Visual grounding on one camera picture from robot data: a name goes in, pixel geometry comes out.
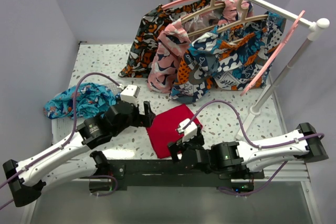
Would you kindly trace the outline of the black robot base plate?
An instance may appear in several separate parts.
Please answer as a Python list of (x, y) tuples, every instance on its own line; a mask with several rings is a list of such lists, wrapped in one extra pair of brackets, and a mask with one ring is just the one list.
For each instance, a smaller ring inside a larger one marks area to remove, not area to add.
[(265, 178), (263, 172), (205, 173), (197, 169), (186, 169), (171, 160), (127, 160), (112, 159), (94, 169), (95, 179), (117, 180), (118, 190), (128, 187), (238, 187), (245, 191), (254, 189), (253, 179)]

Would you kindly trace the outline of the blue shark print shorts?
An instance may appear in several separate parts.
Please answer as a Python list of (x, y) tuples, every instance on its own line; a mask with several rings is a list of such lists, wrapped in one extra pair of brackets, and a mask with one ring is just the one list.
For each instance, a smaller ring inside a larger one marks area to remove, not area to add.
[(49, 119), (73, 118), (73, 97), (76, 97), (77, 117), (90, 118), (106, 111), (116, 104), (116, 96), (106, 86), (87, 82), (79, 86), (77, 93), (73, 86), (49, 100), (44, 108), (44, 115)]

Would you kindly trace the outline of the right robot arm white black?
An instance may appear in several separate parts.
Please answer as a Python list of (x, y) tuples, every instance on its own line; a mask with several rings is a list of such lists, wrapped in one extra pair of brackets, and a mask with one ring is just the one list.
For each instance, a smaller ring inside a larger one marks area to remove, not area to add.
[(167, 147), (172, 161), (184, 169), (246, 178), (275, 163), (296, 159), (314, 163), (328, 159), (323, 137), (310, 123), (301, 123), (292, 132), (281, 136), (253, 143), (220, 142), (205, 149), (204, 137), (198, 128), (191, 138), (182, 137), (175, 143), (168, 143)]

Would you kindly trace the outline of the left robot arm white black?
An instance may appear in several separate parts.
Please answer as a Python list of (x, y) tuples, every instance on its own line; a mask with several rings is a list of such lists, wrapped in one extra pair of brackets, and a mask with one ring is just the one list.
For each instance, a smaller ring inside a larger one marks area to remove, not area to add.
[(126, 128), (150, 127), (155, 118), (145, 101), (139, 106), (119, 101), (105, 112), (88, 118), (75, 131), (39, 154), (23, 161), (10, 159), (3, 164), (12, 202), (23, 207), (38, 199), (43, 191), (67, 181), (109, 173), (107, 158), (98, 146), (111, 141)]

